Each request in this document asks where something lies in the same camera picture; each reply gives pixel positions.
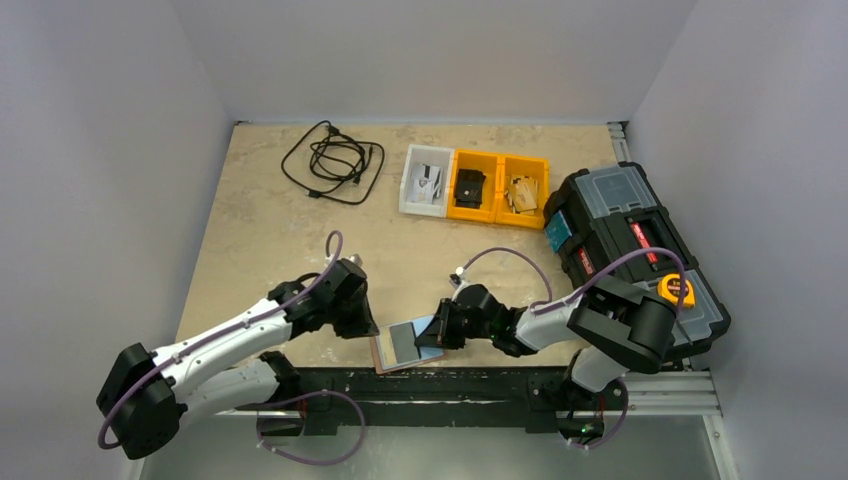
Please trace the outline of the pink leather card holder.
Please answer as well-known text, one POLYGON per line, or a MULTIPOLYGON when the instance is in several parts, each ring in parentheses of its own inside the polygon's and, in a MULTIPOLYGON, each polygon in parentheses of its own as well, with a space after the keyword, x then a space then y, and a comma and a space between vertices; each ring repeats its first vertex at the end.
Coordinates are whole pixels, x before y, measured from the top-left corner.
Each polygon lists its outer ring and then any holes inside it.
POLYGON ((417 336, 430 325, 433 315, 381 326, 370 339, 372 359, 377 374, 387 374, 442 360, 446 351, 438 347, 419 347, 417 336))

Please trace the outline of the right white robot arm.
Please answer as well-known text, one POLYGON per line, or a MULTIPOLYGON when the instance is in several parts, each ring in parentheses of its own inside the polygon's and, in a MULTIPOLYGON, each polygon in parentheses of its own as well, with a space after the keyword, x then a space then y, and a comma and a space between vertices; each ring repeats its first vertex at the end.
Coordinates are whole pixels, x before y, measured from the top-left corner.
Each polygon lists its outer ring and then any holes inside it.
POLYGON ((628 372, 658 373, 676 315, 670 301, 610 276, 536 308, 508 307, 485 286, 471 284, 441 299, 415 344, 458 350, 471 339, 485 339, 508 356, 522 357, 581 339, 588 346, 570 363, 561 392, 569 404, 584 407, 628 372))

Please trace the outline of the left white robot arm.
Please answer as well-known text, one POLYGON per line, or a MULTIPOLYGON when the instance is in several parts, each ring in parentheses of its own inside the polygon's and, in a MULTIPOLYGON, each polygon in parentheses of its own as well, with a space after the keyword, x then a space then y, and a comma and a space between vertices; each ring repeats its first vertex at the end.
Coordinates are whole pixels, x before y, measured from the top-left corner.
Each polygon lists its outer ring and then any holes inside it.
POLYGON ((278 284, 204 333, 153 350, 140 343, 124 348, 96 397, 104 417, 99 448, 120 448, 136 460, 222 411, 308 408, 329 389, 305 391, 300 373, 279 349, 324 326, 342 339, 377 335, 367 290, 367 275, 356 261, 332 259, 323 271, 278 284))

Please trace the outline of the black card in sleeve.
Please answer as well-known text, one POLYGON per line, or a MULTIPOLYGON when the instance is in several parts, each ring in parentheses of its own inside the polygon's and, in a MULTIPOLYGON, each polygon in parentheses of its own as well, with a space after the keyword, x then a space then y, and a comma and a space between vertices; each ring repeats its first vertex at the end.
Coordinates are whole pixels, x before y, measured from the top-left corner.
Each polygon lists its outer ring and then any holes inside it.
POLYGON ((397 364, 407 364, 421 359, 419 347, 414 344, 415 329, 412 322, 389 327, 391 351, 397 364))

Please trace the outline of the black cards stack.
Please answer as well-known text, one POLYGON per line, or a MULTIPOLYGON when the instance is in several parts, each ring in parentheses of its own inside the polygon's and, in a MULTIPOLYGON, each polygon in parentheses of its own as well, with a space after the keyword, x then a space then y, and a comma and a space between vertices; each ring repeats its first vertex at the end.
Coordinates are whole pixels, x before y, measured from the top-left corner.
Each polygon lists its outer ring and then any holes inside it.
POLYGON ((483 186, 486 176, 482 171, 459 169, 454 186, 456 207, 479 209, 483 201, 483 186))

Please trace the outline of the tan cards stack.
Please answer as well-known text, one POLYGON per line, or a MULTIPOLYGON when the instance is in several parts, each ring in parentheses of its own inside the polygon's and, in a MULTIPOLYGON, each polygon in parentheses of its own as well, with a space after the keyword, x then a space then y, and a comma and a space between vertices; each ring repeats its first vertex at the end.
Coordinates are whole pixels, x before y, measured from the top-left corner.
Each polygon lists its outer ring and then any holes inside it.
POLYGON ((514 214, 534 215, 538 208, 538 193, 538 182, 532 177, 513 175, 507 181, 505 196, 514 214))

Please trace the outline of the white cards stack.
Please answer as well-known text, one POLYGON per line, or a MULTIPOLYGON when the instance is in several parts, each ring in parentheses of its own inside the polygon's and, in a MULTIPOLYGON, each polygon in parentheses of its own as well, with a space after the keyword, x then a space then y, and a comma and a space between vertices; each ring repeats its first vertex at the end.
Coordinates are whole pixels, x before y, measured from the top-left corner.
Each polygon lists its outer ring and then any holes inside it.
POLYGON ((407 179, 407 200, 411 203, 433 204, 440 195, 441 179, 440 166, 413 164, 407 179))

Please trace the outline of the yellow bin with tan cards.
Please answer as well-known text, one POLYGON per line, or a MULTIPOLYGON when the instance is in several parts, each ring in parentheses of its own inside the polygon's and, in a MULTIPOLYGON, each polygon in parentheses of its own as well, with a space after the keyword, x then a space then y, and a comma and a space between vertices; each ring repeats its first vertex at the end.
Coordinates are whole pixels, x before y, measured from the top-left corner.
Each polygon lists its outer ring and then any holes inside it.
POLYGON ((549 196, 546 159, 502 155, 498 159, 495 223, 540 230, 543 207, 549 196))

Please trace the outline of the yellow bin with black cards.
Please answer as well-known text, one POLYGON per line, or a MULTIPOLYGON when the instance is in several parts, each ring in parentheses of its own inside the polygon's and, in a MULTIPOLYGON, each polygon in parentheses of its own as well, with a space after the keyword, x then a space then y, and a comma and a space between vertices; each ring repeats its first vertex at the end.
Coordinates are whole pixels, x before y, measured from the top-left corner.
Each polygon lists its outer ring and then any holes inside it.
POLYGON ((491 224, 503 191, 503 156, 467 149, 454 152, 446 217, 491 224))

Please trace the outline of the blue packet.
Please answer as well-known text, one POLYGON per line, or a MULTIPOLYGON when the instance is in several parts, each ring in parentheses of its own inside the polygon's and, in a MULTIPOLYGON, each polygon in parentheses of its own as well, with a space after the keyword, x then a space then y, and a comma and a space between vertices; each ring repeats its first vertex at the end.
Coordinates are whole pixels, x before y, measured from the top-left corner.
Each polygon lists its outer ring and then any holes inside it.
POLYGON ((557 211, 544 228, 545 236, 554 253, 558 253, 573 233, 562 211, 557 211))

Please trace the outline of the white plastic bin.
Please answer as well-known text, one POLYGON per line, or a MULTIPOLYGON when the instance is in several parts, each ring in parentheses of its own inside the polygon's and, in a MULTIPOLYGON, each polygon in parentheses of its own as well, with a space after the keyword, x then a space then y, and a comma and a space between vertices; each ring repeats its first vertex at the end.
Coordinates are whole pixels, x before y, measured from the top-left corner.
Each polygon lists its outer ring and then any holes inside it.
POLYGON ((398 210, 445 218, 454 163, 453 148, 410 144, 401 177, 398 210))

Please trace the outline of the black plastic toolbox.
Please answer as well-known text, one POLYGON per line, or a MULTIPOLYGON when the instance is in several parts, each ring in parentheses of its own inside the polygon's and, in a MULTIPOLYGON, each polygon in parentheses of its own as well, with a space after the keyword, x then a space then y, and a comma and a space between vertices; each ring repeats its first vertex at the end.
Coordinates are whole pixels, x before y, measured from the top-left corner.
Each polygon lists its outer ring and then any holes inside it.
POLYGON ((655 253, 655 248, 665 248, 680 258, 697 302, 694 308, 683 310, 667 360, 704 354, 728 331, 730 314, 639 164, 622 162, 570 174, 544 205, 544 228, 557 211, 563 212, 573 233, 556 254, 574 287, 582 286, 622 255, 644 248, 646 254, 627 261, 613 274, 657 293, 660 279, 676 273, 677 268, 667 256, 655 253))

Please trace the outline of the yellow tape measure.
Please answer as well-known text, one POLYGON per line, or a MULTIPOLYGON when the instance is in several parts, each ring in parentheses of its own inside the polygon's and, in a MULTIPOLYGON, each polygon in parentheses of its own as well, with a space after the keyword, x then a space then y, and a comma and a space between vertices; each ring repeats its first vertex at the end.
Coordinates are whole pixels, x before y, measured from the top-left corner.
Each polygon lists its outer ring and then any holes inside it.
POLYGON ((663 276, 656 286, 656 292, 672 303, 682 300, 684 309, 694 308, 697 302, 692 282, 682 278, 678 273, 663 276))

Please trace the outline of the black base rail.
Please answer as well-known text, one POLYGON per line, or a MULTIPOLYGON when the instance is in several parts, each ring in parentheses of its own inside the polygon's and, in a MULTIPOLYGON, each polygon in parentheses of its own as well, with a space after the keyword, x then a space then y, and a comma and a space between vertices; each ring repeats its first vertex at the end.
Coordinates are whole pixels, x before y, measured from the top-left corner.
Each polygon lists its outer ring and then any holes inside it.
POLYGON ((303 368, 261 411, 262 433, 283 435, 281 420, 307 436, 334 435, 342 426, 517 428, 566 439, 601 437, 628 408, 615 381, 587 393, 566 380, 564 367, 412 368, 379 375, 368 368, 303 368))

